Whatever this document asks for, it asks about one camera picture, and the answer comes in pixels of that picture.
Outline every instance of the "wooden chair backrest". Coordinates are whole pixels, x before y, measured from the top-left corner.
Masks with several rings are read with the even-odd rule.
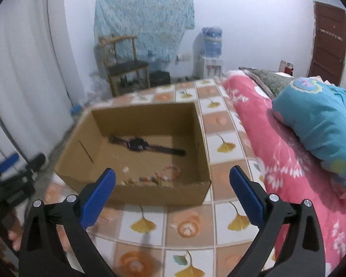
[[[137,60],[136,46],[135,46],[135,39],[136,38],[137,38],[137,35],[131,35],[131,36],[129,36],[129,35],[111,36],[111,37],[108,37],[108,38],[99,37],[99,43],[100,43],[100,46],[102,47],[102,49],[105,49],[109,45],[113,45],[115,61],[116,61],[116,63],[118,63],[118,58],[116,56],[115,44],[117,42],[120,42],[120,41],[123,41],[123,40],[127,40],[127,39],[131,39],[132,40],[133,56],[134,56],[134,59]],[[108,53],[106,53],[106,55],[105,55],[104,64],[106,66],[109,66],[108,65]]]

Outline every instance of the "blue pillow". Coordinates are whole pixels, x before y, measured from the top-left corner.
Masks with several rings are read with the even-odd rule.
[[[272,101],[273,114],[293,129],[321,166],[346,187],[346,91],[308,78],[293,80]]]

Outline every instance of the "pink blanket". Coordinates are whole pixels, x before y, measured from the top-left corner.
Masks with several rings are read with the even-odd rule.
[[[346,253],[346,204],[330,184],[329,172],[307,152],[294,132],[272,115],[271,100],[242,71],[233,71],[223,86],[251,142],[268,193],[284,201],[300,203],[310,199],[323,234],[326,271],[333,270]],[[279,253],[286,229],[276,243]]]

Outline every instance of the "watch face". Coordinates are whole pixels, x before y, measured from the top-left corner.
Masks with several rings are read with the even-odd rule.
[[[132,151],[143,151],[149,144],[143,138],[132,139],[128,142]]]

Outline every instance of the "wooden door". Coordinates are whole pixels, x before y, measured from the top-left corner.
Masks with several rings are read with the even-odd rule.
[[[315,2],[316,35],[309,76],[339,85],[346,54],[346,12]]]

